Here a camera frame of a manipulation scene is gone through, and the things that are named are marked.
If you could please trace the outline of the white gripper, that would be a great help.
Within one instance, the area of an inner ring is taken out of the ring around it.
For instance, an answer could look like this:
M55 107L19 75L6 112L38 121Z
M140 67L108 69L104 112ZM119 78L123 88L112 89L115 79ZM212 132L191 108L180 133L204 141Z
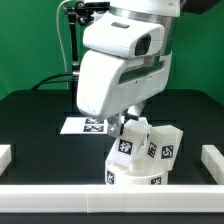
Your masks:
M169 76L173 19L109 12L84 31L88 48L80 67L77 106L90 117L107 119L107 134L118 137L121 112L139 120L145 100L163 91Z

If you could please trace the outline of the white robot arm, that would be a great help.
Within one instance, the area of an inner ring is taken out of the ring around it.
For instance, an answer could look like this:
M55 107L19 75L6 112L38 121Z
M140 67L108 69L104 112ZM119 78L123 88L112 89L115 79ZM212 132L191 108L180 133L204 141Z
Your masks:
M220 1L110 0L109 11L83 34L88 51L77 88L80 112L106 120L107 133L119 136L122 112L137 119L144 101L164 90L180 14L202 14Z

